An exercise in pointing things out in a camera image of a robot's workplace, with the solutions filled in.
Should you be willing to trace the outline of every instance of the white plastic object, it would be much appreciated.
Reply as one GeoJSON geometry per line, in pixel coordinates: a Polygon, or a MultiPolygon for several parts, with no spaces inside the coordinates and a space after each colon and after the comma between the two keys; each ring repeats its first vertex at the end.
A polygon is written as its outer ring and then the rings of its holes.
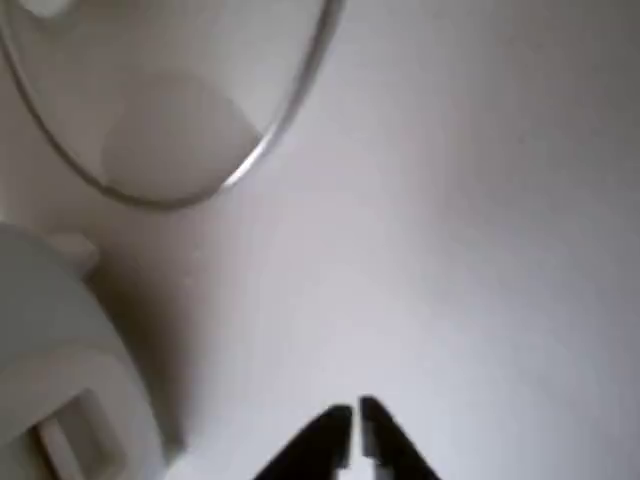
{"type": "Polygon", "coordinates": [[[62,348],[0,372],[0,445],[34,428],[60,480],[163,478],[151,409],[124,364],[106,352],[62,348]],[[83,397],[90,401],[80,412],[74,402],[83,397]]]}

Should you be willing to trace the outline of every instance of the white container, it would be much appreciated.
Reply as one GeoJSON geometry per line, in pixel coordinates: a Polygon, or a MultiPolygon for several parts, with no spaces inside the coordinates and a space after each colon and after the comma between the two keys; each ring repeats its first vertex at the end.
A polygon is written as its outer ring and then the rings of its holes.
{"type": "Polygon", "coordinates": [[[0,469],[157,480],[161,445],[135,366],[76,273],[41,240],[0,227],[0,469]]]}

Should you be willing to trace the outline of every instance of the white surface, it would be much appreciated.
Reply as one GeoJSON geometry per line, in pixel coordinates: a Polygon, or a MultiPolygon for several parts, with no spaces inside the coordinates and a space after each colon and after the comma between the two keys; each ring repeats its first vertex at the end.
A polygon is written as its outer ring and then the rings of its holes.
{"type": "Polygon", "coordinates": [[[168,217],[81,187],[3,89],[5,215],[81,225],[174,327],[192,447],[171,480],[251,478],[363,392],[445,480],[636,479],[639,20],[351,0],[271,161],[168,217]]]}

